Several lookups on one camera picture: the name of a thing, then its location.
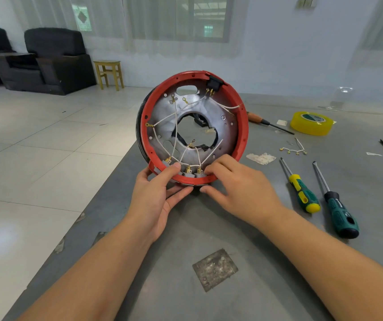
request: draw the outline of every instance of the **yellow tape roll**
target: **yellow tape roll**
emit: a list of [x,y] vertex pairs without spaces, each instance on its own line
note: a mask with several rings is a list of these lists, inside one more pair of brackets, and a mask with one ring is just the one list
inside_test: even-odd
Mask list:
[[332,125],[333,119],[307,111],[295,113],[290,123],[299,132],[317,136],[327,135]]

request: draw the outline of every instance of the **wooden stool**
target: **wooden stool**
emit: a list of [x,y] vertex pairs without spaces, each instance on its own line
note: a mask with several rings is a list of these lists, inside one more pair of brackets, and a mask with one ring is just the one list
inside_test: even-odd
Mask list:
[[[122,89],[125,88],[123,85],[123,76],[122,76],[122,69],[120,68],[120,61],[93,61],[95,64],[95,69],[96,69],[96,74],[98,75],[98,80],[99,80],[99,85],[101,86],[101,89],[104,89],[104,86],[102,85],[102,77],[105,79],[105,84],[107,85],[108,88],[108,77],[107,73],[112,73],[114,77],[114,82],[116,84],[116,90],[119,91],[119,82],[117,79],[120,79],[120,83],[122,85]],[[102,66],[102,71],[103,73],[101,74],[101,71],[99,70],[99,66]],[[105,66],[111,66],[111,70],[107,70]]]

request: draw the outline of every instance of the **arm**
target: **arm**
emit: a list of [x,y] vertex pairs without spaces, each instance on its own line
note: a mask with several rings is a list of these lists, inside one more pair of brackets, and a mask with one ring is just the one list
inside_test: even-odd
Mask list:
[[137,177],[129,211],[20,318],[27,320],[113,320],[151,244],[166,226],[171,208],[193,187],[168,181],[179,164],[147,181],[146,168]]
[[227,195],[201,192],[258,228],[295,265],[338,320],[383,320],[383,267],[285,208],[263,173],[224,155],[205,169]]

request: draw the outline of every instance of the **tiled floor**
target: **tiled floor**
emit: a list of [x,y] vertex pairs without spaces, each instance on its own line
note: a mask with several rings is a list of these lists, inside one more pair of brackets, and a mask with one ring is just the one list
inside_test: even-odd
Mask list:
[[150,88],[0,88],[0,320],[135,142]]

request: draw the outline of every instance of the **screwdriver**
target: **screwdriver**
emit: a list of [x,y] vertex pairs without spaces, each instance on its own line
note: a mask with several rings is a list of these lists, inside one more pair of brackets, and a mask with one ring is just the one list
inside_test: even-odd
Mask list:
[[266,119],[263,119],[261,118],[260,116],[254,114],[254,113],[250,113],[249,111],[247,111],[247,114],[248,114],[248,121],[252,122],[252,123],[262,123],[263,125],[267,125],[267,126],[273,126],[274,128],[277,128],[279,130],[283,130],[284,132],[287,132],[287,133],[290,133],[292,135],[294,135],[293,132],[290,132],[289,130],[285,130],[283,128],[280,128],[272,123],[269,123]]
[[330,209],[331,221],[333,222],[336,233],[339,237],[344,239],[355,239],[360,234],[358,223],[350,212],[348,212],[346,207],[340,202],[339,194],[335,191],[330,191],[323,174],[317,166],[317,163],[314,161],[312,164],[317,169],[317,172],[323,181],[325,188],[327,189],[327,192],[324,194],[324,199]]
[[317,196],[315,196],[315,194],[306,187],[299,175],[294,175],[291,172],[283,158],[281,158],[281,162],[285,165],[288,172],[290,173],[288,180],[296,190],[297,200],[299,201],[302,209],[308,213],[316,213],[319,211],[321,206],[318,202]]

